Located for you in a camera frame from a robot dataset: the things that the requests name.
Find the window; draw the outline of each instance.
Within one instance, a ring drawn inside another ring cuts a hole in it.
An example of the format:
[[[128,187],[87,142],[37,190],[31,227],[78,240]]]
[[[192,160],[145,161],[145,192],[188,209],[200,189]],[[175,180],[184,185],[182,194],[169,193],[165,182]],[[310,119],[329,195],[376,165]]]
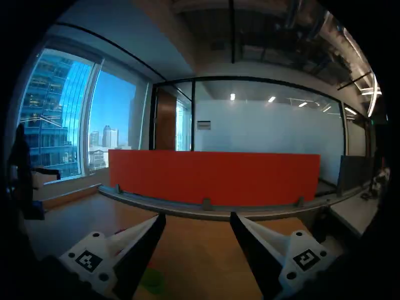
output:
[[[94,63],[45,49],[27,84],[19,122],[31,147],[32,166],[80,174],[79,120]]]
[[[89,170],[109,166],[110,149],[139,149],[148,82],[117,63],[105,61],[91,102]]]
[[[149,87],[120,62],[67,44],[64,49],[43,50],[26,83],[18,119],[32,167],[59,170],[61,178],[108,167],[109,149],[140,148]],[[88,153],[81,155],[86,143]]]

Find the wooden desk surface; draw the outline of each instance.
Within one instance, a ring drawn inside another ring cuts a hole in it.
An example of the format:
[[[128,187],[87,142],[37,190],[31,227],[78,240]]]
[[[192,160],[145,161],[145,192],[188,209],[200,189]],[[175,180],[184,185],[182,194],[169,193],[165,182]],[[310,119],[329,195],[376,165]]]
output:
[[[25,224],[32,247],[41,259],[50,254],[60,256],[91,231],[109,236],[154,215],[95,194],[51,210],[45,221]],[[284,235],[296,230],[308,231],[297,218],[259,223]],[[150,263],[162,274],[164,291],[153,295],[139,286],[134,299],[262,298],[228,222],[167,216]]]

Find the blue sky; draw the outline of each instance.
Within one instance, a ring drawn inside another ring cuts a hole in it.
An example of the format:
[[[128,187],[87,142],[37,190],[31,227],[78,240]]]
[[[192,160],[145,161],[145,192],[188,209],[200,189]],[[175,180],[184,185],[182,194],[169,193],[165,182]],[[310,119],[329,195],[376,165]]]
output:
[[[103,135],[104,126],[118,129],[118,143],[128,145],[130,103],[136,86],[114,75],[100,71],[91,104],[89,134]]]

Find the glass building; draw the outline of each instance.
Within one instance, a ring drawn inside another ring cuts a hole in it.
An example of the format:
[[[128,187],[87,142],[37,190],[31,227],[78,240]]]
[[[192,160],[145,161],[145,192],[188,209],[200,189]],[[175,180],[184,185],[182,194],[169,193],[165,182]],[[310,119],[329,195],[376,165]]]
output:
[[[19,122],[25,127],[31,165],[79,175],[81,104],[93,64],[45,49],[24,94]]]

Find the glass window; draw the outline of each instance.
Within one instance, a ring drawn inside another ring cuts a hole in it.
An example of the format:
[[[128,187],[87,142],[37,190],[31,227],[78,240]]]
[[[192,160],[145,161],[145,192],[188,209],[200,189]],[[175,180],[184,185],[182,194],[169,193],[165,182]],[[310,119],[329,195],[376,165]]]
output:
[[[136,85],[104,70],[98,75],[89,120],[89,169],[108,167],[109,149],[132,149],[132,102]]]
[[[31,147],[32,166],[80,174],[78,132],[81,106],[94,63],[45,49],[23,97],[19,122]]]

